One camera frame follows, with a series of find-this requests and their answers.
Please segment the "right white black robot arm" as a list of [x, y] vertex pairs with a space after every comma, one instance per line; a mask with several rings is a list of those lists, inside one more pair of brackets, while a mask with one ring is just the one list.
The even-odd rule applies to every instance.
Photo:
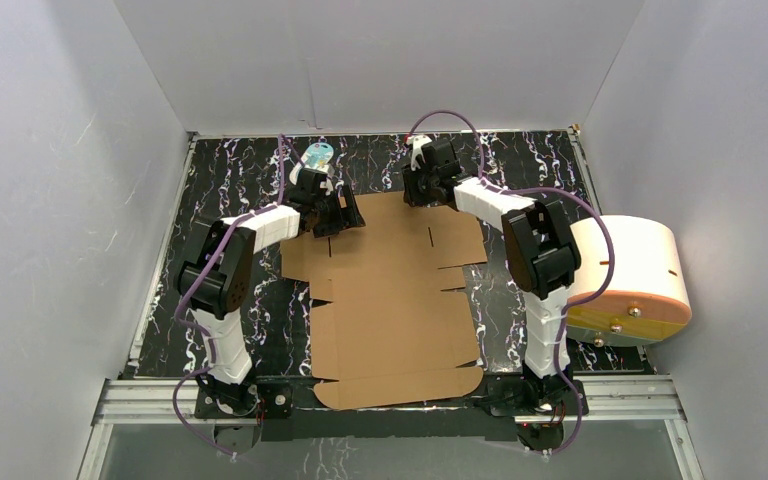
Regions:
[[406, 145], [405, 203], [446, 205], [502, 233], [510, 276], [524, 292], [530, 315], [524, 364], [535, 379], [523, 387], [524, 403], [537, 414], [550, 413], [563, 399], [553, 377], [570, 376], [562, 314], [582, 263], [562, 205], [514, 194], [466, 173], [448, 140], [412, 135]]

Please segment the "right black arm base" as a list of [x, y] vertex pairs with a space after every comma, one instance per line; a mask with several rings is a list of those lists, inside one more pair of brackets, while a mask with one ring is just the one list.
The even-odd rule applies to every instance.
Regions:
[[564, 422], [578, 422], [589, 413], [583, 384], [567, 376], [539, 378], [526, 370], [519, 376], [491, 377], [471, 403], [494, 417], [535, 416], [535, 421], [517, 423], [517, 436], [527, 450], [548, 456], [565, 443]]

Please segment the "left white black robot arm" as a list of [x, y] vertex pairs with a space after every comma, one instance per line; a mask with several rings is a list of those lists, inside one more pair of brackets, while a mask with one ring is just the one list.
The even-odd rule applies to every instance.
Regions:
[[240, 313], [254, 255], [304, 233], [322, 238], [364, 225], [349, 185], [304, 167], [278, 201], [193, 231], [197, 238], [176, 278], [181, 299], [173, 318], [202, 335], [208, 366], [199, 373], [224, 384], [219, 400], [231, 414], [246, 416], [259, 400], [257, 387], [246, 381], [253, 363]]

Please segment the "brown cardboard box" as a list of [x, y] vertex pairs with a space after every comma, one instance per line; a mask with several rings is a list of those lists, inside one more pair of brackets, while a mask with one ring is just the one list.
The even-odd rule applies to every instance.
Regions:
[[398, 192], [360, 195], [365, 223], [281, 245], [305, 281], [314, 393], [334, 410], [462, 397], [483, 377], [463, 269], [486, 261], [479, 221]]

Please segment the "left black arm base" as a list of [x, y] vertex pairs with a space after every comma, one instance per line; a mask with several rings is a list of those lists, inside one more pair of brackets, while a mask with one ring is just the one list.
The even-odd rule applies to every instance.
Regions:
[[293, 439], [290, 383], [249, 374], [240, 384], [226, 384], [203, 374], [196, 384], [194, 417], [214, 423], [209, 436], [221, 448], [242, 455], [262, 442]]

